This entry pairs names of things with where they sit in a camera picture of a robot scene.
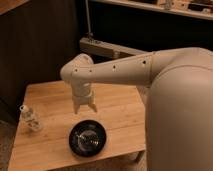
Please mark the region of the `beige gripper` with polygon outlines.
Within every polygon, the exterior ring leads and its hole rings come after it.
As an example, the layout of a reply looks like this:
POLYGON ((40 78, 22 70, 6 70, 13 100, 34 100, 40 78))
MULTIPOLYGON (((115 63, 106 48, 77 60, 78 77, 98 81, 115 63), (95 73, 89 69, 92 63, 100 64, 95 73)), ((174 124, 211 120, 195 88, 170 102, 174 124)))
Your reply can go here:
POLYGON ((74 103, 74 113, 78 114, 80 105, 88 105, 94 112, 97 112, 97 107, 94 103, 94 93, 91 89, 86 89, 85 91, 79 90, 73 91, 72 95, 74 103))

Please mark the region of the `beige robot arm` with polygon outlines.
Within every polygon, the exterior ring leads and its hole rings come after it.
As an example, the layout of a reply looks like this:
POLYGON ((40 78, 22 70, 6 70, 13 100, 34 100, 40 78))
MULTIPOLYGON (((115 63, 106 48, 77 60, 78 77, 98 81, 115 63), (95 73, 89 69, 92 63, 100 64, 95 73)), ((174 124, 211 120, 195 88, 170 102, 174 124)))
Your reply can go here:
POLYGON ((147 171, 213 171, 213 51, 177 48, 98 64, 81 53, 60 76, 75 109, 94 104, 93 83, 146 87, 147 171))

